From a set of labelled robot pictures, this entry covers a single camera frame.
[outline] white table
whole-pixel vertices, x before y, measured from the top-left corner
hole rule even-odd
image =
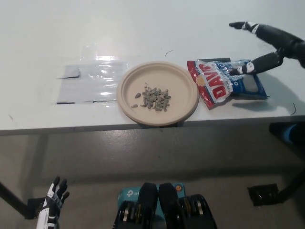
[[[192,59],[252,59],[273,47],[229,22],[270,24],[305,38],[304,9],[303,0],[6,2],[0,9],[0,134],[140,128],[116,103],[54,105],[56,79],[86,45],[98,43],[103,55],[121,57],[129,67],[152,60],[186,68]],[[209,111],[200,99],[183,125],[305,119],[305,70],[297,61],[285,60],[260,79],[268,101],[231,100]]]

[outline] robot finger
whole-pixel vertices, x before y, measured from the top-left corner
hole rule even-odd
[[[65,199],[68,198],[70,195],[70,192],[66,192],[65,194],[63,194],[62,198],[61,198],[61,204],[63,204],[65,202]]]
[[[232,69],[230,75],[259,74],[276,68],[282,63],[282,56],[278,52],[272,52],[252,60],[247,65]]]
[[[62,183],[59,185],[59,189],[58,191],[56,192],[57,196],[59,199],[61,199],[62,197],[62,194],[67,190],[68,186],[67,186],[67,180],[64,179],[62,181]]]
[[[47,194],[49,197],[54,198],[54,194],[56,192],[56,187],[58,186],[59,181],[60,181],[60,178],[56,177],[55,180],[53,181],[53,183],[51,184],[48,194]]]
[[[239,22],[231,22],[229,23],[229,26],[237,30],[248,30],[249,32],[256,34],[259,24],[248,21],[239,21]]]
[[[231,22],[231,23],[229,23],[229,26],[233,27],[237,30],[241,30],[245,23],[246,23],[245,21]]]

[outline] blue box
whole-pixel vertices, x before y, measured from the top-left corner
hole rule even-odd
[[[183,183],[175,183],[172,184],[174,188],[177,191],[178,198],[185,197],[185,188]],[[134,201],[136,202],[138,200],[138,195],[141,187],[126,187],[121,190],[121,192],[118,195],[118,208],[124,202],[125,200],[128,201]],[[164,214],[161,210],[160,202],[158,200],[157,209],[156,209],[156,215],[154,218],[155,221],[165,221]]]

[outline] gray floor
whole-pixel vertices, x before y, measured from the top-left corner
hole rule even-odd
[[[220,229],[303,229],[305,197],[255,208],[247,187],[280,188],[303,162],[268,132],[268,125],[122,130],[0,137],[0,181],[20,198],[42,197],[60,175],[71,196],[62,229],[110,229],[123,187],[182,181],[201,193]],[[0,228],[34,229],[0,199]]]

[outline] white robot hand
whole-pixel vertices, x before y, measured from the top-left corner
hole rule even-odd
[[[36,229],[59,229],[58,219],[61,213],[62,205],[69,196],[67,190],[67,180],[63,180],[59,185],[60,178],[56,177],[44,200],[42,210],[38,216]]]

